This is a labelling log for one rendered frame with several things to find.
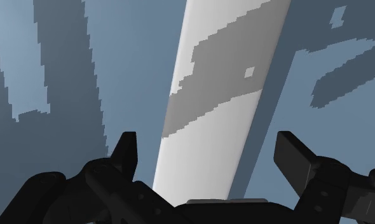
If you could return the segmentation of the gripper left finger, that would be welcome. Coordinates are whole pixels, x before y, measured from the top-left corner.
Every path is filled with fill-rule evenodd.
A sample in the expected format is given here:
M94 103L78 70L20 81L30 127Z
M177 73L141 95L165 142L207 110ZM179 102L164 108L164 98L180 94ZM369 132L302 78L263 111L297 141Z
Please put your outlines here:
M30 177L0 215L0 224L189 224L174 206L134 181L137 135L122 133L112 155L87 162L73 178Z

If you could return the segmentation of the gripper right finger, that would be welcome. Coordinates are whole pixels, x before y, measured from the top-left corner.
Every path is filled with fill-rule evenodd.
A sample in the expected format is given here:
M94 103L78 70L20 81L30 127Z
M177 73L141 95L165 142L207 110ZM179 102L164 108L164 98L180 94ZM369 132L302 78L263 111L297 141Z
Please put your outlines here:
M336 159L315 155L290 131L277 133L273 160L299 196L296 213L315 224L337 224L341 217L375 224L375 169L357 174Z

